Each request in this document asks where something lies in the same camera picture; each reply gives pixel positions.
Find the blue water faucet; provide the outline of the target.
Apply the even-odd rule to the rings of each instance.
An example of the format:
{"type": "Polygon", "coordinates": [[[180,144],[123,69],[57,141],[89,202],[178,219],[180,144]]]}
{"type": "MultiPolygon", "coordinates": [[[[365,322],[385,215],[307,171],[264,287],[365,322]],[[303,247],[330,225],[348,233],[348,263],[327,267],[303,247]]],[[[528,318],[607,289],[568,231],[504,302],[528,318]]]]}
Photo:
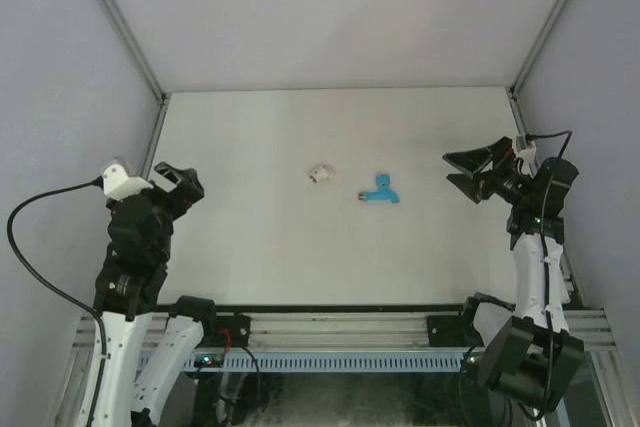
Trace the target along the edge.
{"type": "Polygon", "coordinates": [[[361,191],[358,193],[358,200],[362,202],[384,201],[398,204],[399,196],[391,188],[391,177],[388,174],[377,174],[375,176],[375,187],[373,191],[361,191]]]}

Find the white pipe elbow fitting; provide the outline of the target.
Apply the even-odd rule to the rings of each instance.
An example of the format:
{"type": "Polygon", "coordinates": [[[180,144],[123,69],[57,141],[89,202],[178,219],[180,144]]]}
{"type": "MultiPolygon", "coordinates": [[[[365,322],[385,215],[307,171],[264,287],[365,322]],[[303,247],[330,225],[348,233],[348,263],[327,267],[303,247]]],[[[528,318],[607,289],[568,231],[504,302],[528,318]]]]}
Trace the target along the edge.
{"type": "Polygon", "coordinates": [[[329,182],[334,178],[334,176],[334,168],[327,164],[316,165],[308,173],[309,179],[315,184],[329,182]]]}

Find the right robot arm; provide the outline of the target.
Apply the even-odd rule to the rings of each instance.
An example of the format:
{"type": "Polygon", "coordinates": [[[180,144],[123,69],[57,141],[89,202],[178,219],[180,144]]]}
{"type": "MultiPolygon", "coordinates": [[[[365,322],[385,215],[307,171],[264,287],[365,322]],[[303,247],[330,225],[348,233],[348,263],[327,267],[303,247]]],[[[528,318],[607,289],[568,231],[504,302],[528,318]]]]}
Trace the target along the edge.
{"type": "Polygon", "coordinates": [[[535,173],[525,173],[538,139],[534,134],[502,137],[443,156],[455,169],[448,181],[472,202],[498,196],[510,205],[506,231],[516,266],[514,303],[482,293],[465,301],[459,332],[480,352],[467,351],[461,371],[516,402],[533,420],[556,409],[585,357],[583,341],[571,335],[565,318],[560,267],[561,213],[579,170],[558,153],[535,173]]]}

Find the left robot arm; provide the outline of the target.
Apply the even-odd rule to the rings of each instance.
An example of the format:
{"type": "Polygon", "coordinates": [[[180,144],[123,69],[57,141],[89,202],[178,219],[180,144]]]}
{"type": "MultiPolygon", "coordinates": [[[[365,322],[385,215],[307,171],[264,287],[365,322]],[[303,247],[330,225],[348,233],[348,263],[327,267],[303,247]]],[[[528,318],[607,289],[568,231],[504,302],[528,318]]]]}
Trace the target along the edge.
{"type": "Polygon", "coordinates": [[[150,360],[139,364],[168,274],[174,223],[205,196],[195,169],[160,162],[154,170],[172,183],[170,191],[131,176],[118,162],[101,177],[110,241],[95,282],[96,340],[78,426],[158,425],[192,351],[219,334],[214,302],[182,296],[170,305],[150,360]]]}

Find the aluminium front rail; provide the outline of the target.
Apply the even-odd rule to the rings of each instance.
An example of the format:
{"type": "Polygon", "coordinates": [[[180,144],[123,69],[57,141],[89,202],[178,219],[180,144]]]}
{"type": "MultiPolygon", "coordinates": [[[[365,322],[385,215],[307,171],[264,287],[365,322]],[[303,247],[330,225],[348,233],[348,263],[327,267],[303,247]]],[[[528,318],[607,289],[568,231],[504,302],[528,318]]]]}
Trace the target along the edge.
{"type": "MultiPolygon", "coordinates": [[[[616,344],[602,310],[565,311],[570,335],[584,342],[586,351],[614,350],[616,344]]],[[[143,337],[143,351],[159,345],[168,324],[166,313],[154,314],[143,337]]],[[[481,334],[455,309],[391,312],[219,312],[215,326],[222,333],[205,337],[199,347],[233,343],[254,352],[347,352],[433,349],[461,350],[481,334]]],[[[88,350],[95,343],[94,324],[82,318],[72,348],[88,350]]]]}

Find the left aluminium frame post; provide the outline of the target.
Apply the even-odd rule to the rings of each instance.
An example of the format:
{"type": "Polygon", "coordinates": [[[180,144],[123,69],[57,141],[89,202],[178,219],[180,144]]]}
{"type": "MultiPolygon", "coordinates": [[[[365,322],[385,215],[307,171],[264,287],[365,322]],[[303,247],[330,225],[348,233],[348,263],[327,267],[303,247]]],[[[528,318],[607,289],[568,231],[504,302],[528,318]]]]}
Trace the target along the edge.
{"type": "Polygon", "coordinates": [[[118,6],[118,3],[116,0],[96,1],[111,24],[116,35],[119,37],[122,46],[129,55],[131,61],[138,70],[156,102],[162,105],[166,98],[166,94],[160,86],[151,65],[143,53],[133,31],[118,6]]]}

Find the aluminium frame post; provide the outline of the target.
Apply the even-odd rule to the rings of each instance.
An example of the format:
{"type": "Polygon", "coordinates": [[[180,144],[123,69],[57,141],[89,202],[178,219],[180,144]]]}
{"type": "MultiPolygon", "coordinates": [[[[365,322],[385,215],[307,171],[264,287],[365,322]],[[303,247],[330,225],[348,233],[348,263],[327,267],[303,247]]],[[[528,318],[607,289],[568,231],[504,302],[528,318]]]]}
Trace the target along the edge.
{"type": "Polygon", "coordinates": [[[547,41],[553,33],[556,25],[560,21],[565,9],[571,0],[554,0],[553,5],[545,18],[545,21],[539,30],[536,38],[529,49],[525,59],[516,74],[514,82],[509,87],[508,91],[512,97],[516,97],[524,87],[527,78],[530,75],[539,55],[544,49],[547,41]]]}
{"type": "Polygon", "coordinates": [[[151,65],[143,53],[133,31],[118,6],[118,3],[116,0],[96,1],[111,24],[116,35],[119,37],[122,46],[129,55],[131,61],[138,70],[156,102],[162,105],[166,98],[166,94],[160,86],[151,65]]]}

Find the right aluminium frame post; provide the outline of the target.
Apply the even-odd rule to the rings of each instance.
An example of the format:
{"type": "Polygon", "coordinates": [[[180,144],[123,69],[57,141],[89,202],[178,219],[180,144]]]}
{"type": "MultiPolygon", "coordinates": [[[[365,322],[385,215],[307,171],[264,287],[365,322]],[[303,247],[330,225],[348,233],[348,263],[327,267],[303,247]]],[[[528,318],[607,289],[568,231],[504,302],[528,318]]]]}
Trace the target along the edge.
{"type": "Polygon", "coordinates": [[[571,0],[554,0],[553,5],[545,18],[545,21],[539,30],[536,38],[529,49],[525,59],[516,74],[514,82],[509,87],[508,91],[512,97],[516,97],[524,87],[527,78],[530,75],[539,55],[544,49],[547,41],[553,33],[556,25],[560,21],[565,9],[571,0]]]}

